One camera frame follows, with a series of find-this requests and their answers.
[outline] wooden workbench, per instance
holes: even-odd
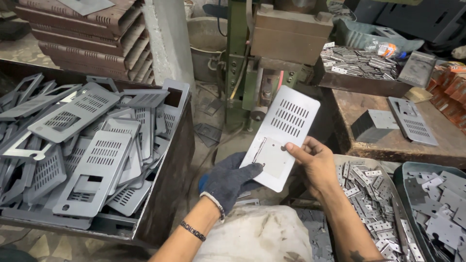
[[[354,140],[351,125],[367,109],[390,111],[386,98],[328,88],[323,88],[322,92],[331,110],[342,154],[391,162],[413,161],[466,168],[466,136],[429,101],[416,105],[432,129],[438,146],[412,144],[400,130],[393,130],[377,143],[363,143]]]

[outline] black bracelet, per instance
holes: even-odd
[[[191,234],[195,235],[197,238],[199,238],[202,242],[206,241],[206,237],[201,234],[199,231],[197,231],[196,229],[193,229],[190,225],[188,225],[184,220],[182,220],[180,223],[179,223],[180,226],[184,227],[184,229],[188,230],[189,232],[191,232]]]

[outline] bottle label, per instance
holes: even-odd
[[[389,58],[390,56],[393,55],[396,49],[397,49],[396,45],[388,43],[387,50],[381,56]]]

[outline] concrete pillar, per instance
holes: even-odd
[[[143,13],[151,39],[155,83],[162,85],[165,78],[188,83],[194,105],[196,83],[183,1],[146,0]]]

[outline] glove cuff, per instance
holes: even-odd
[[[209,194],[206,191],[202,192],[199,197],[202,197],[202,196],[208,197],[210,200],[212,200],[212,202],[214,202],[217,205],[217,207],[220,210],[220,214],[221,214],[219,221],[223,223],[225,220],[225,211],[223,210],[222,205],[215,199],[215,197],[213,197],[211,194]]]

